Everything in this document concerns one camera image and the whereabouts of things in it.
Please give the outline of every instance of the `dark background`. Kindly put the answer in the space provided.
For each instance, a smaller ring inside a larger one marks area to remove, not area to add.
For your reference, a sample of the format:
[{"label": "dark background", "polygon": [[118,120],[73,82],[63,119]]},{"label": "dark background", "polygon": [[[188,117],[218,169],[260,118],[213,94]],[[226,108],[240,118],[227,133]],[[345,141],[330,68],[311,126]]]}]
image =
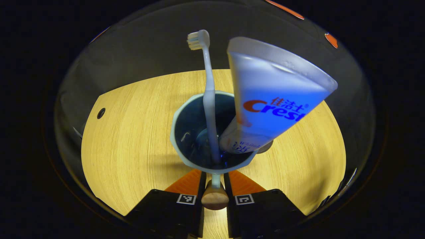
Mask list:
[{"label": "dark background", "polygon": [[[276,1],[328,29],[383,95],[386,147],[359,193],[303,237],[417,238],[423,212],[420,122],[424,32],[408,1]],[[79,52],[108,26],[147,3],[70,2],[2,6],[4,197],[2,238],[127,237],[84,206],[51,166],[41,134],[43,99]]]}]

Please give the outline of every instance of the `hole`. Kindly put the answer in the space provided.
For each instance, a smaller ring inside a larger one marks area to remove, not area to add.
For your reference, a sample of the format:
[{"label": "hole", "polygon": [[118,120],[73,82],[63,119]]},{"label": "hole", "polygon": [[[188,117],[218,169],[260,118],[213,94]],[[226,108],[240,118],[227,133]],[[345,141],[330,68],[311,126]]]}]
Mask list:
[{"label": "hole", "polygon": [[100,118],[102,118],[102,116],[103,116],[103,114],[105,113],[105,108],[102,108],[100,111],[99,111],[99,113],[97,113],[97,119],[100,119]]}]

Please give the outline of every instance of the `blue toothpaste tube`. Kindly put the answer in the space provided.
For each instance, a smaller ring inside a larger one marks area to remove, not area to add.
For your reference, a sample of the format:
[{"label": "blue toothpaste tube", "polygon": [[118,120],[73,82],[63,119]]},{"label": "blue toothpaste tube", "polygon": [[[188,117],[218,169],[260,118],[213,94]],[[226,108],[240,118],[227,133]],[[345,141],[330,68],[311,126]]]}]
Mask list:
[{"label": "blue toothpaste tube", "polygon": [[337,87],[311,62],[279,47],[235,37],[227,48],[236,117],[220,136],[231,154],[255,151],[302,120]]}]

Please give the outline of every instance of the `orange sticker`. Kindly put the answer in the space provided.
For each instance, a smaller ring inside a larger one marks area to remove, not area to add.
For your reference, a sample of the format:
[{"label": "orange sticker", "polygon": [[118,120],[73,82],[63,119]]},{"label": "orange sticker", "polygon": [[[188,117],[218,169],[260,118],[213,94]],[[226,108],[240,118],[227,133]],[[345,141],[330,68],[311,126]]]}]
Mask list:
[{"label": "orange sticker", "polygon": [[268,2],[268,3],[270,3],[270,4],[273,4],[273,5],[275,5],[276,7],[278,7],[278,8],[280,8],[280,9],[283,9],[283,10],[287,11],[288,13],[290,13],[290,14],[292,14],[292,15],[294,15],[294,16],[296,16],[296,17],[298,17],[298,18],[299,18],[299,19],[301,19],[301,20],[304,20],[304,17],[303,17],[301,14],[299,14],[299,13],[297,13],[297,12],[294,12],[293,10],[291,10],[291,9],[289,9],[289,8],[285,7],[285,6],[282,6],[282,5],[280,5],[279,3],[275,3],[275,2],[270,1],[270,0],[266,0],[266,2]]},{"label": "orange sticker", "polygon": [[330,42],[330,44],[332,46],[334,46],[335,48],[338,48],[338,43],[337,43],[337,39],[335,39],[335,37],[333,37],[331,34],[326,33],[325,34],[326,39]]}]

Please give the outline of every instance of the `cup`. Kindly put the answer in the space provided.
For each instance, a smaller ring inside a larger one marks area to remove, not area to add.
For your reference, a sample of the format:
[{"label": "cup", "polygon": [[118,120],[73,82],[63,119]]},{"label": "cup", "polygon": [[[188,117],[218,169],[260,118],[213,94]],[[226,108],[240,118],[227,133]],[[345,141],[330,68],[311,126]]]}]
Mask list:
[{"label": "cup", "polygon": [[[224,174],[248,165],[258,150],[245,154],[220,152],[221,163],[211,158],[203,93],[190,97],[174,114],[171,143],[183,163],[211,174]],[[215,91],[215,123],[219,137],[235,117],[234,95]]]}]

